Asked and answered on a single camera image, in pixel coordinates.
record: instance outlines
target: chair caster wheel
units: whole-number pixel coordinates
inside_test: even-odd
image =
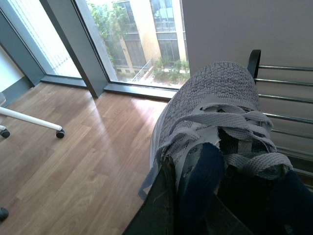
[[[9,216],[9,212],[6,208],[1,207],[0,209],[0,222],[4,221]]]
[[[65,136],[65,131],[61,129],[60,131],[57,131],[57,137],[59,139],[62,139]]]
[[[10,132],[7,129],[0,131],[0,135],[4,138],[8,138],[10,136]]]

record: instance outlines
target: wooden floor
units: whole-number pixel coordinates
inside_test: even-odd
[[[0,137],[2,235],[121,234],[142,204],[149,142],[166,103],[41,83],[7,108],[66,136],[7,117]]]

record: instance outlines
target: yellow building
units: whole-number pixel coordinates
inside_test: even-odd
[[[124,14],[123,36],[105,40],[119,74],[137,74],[160,57],[187,60],[181,0],[115,0]]]

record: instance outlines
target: green foliage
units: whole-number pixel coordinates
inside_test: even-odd
[[[123,32],[127,32],[127,28],[133,25],[126,25],[127,12],[124,7],[121,7],[116,2],[112,3],[112,7],[106,3],[102,5],[94,4],[90,1],[87,2],[91,15],[95,21],[98,31],[106,46],[109,58],[113,62],[113,46],[122,37]]]
[[[153,75],[155,80],[159,82],[170,82],[178,84],[179,82],[186,82],[190,78],[189,63],[184,60],[177,60],[174,65],[169,68],[168,72],[164,69],[170,65],[169,58],[160,58],[155,62],[155,69]]]
[[[170,66],[170,58],[168,57],[160,57],[159,60],[155,62],[155,68],[164,69]]]

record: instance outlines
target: metal railing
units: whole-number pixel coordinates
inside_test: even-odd
[[[261,50],[253,50],[250,54],[249,63],[247,69],[251,73],[254,81],[256,83],[268,83],[271,84],[282,84],[282,85],[297,85],[303,87],[313,87],[313,82],[301,82],[301,81],[286,81],[286,80],[275,80],[275,79],[261,79],[258,78],[258,71],[259,69],[267,69],[267,70],[285,70],[285,71],[304,71],[304,72],[313,72],[313,68],[307,67],[287,67],[287,66],[269,66],[269,65],[260,65],[260,58],[261,58]],[[276,99],[276,100],[284,100],[287,102],[298,102],[298,103],[306,103],[309,105],[313,104],[313,99],[310,98],[303,98],[303,97],[291,97],[291,96],[284,96],[284,95],[275,95],[275,94],[259,94],[260,98],[266,99]],[[279,114],[267,114],[269,118],[287,120],[297,123],[305,123],[308,125],[313,124],[313,119],[305,119],[300,117],[291,117],[286,115],[279,115]],[[305,138],[308,140],[313,140],[313,135],[311,133],[299,133],[295,132],[294,130],[285,126],[284,130],[277,130],[274,129],[272,132],[280,134],[280,135],[287,135],[290,137],[300,137]],[[295,167],[295,170],[299,173],[306,175],[307,177],[313,178],[313,153],[311,152],[311,148],[304,149],[304,151],[289,148],[287,146],[277,146],[277,151],[287,155],[292,164]]]
[[[152,59],[150,59],[143,67],[142,69],[133,77],[132,82],[137,82],[141,78],[143,78],[143,75],[146,74],[146,72],[153,66]]]

